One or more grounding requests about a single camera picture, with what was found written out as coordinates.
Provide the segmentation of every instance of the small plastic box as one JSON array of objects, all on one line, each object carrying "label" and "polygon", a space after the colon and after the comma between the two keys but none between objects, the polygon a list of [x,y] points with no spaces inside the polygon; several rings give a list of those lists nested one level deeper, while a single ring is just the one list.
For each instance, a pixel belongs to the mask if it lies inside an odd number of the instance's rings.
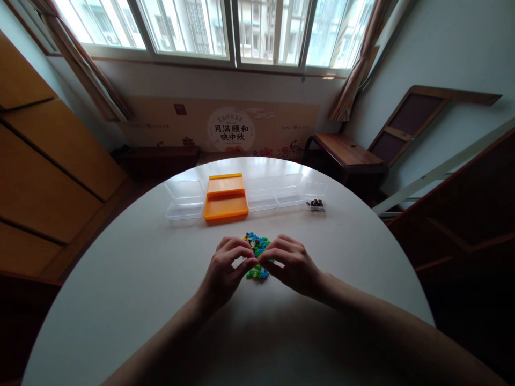
[{"label": "small plastic box", "polygon": [[242,193],[245,193],[245,186],[241,173],[209,176],[208,198]]},{"label": "small plastic box", "polygon": [[324,206],[310,206],[306,204],[306,209],[311,211],[325,212],[325,195],[327,191],[326,183],[319,183],[308,181],[306,184],[306,190],[304,191],[304,197],[307,202],[311,202],[314,199],[322,200]]},{"label": "small plastic box", "polygon": [[274,177],[245,179],[245,192],[249,212],[277,208]]},{"label": "small plastic box", "polygon": [[242,174],[210,176],[204,218],[209,221],[244,214],[248,214],[248,205]]},{"label": "small plastic box", "polygon": [[299,205],[304,202],[300,195],[299,184],[302,173],[286,174],[274,179],[274,195],[279,207]]},{"label": "small plastic box", "polygon": [[199,180],[165,181],[172,195],[172,203],[166,211],[169,220],[184,220],[202,217],[204,210],[204,190]]}]

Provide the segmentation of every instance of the orange plastic box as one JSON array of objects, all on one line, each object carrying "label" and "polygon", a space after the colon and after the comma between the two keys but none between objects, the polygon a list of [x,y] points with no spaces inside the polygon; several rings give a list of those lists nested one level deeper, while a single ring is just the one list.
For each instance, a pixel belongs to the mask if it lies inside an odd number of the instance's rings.
[{"label": "orange plastic box", "polygon": [[210,176],[204,210],[206,220],[248,214],[241,173]]}]

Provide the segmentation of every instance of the brown curtain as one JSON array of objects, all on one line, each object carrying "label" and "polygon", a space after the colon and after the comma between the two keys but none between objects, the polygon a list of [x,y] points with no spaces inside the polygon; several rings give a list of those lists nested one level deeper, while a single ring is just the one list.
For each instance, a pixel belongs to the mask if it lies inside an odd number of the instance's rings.
[{"label": "brown curtain", "polygon": [[106,121],[123,122],[130,112],[66,25],[52,0],[29,0],[71,69]]},{"label": "brown curtain", "polygon": [[329,119],[331,121],[345,122],[349,120],[352,104],[354,103],[354,98],[363,79],[366,65],[395,3],[397,3],[397,0],[377,0],[374,4],[370,22],[363,38],[363,45],[359,52],[359,58],[350,71],[349,77],[343,85],[338,98],[334,101],[333,107],[329,113]]}]

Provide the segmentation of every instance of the white round table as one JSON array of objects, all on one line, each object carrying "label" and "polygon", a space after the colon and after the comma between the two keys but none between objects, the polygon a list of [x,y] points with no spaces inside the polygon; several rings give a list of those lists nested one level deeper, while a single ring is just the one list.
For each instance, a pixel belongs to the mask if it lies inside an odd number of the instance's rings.
[{"label": "white round table", "polygon": [[[326,212],[302,205],[249,213],[210,225],[168,221],[160,184],[120,214],[82,257],[41,328],[23,385],[98,385],[195,293],[225,235],[254,232],[301,241],[317,266],[434,325],[424,292],[401,247],[370,208],[338,182],[300,164],[233,158],[173,180],[243,173],[302,173],[328,184]],[[274,277],[243,278],[231,301],[184,353],[177,384],[399,384],[398,372],[350,321]]]}]

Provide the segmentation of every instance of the forearm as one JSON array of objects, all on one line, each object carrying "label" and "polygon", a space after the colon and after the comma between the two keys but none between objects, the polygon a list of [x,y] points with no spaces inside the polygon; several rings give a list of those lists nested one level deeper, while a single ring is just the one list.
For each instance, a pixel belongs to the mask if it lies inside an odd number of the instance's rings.
[{"label": "forearm", "polygon": [[149,384],[166,377],[177,365],[186,344],[212,313],[194,296],[103,385]]},{"label": "forearm", "polygon": [[323,273],[315,298],[353,314],[367,335],[418,380],[438,384],[506,383],[476,357],[416,316]]}]

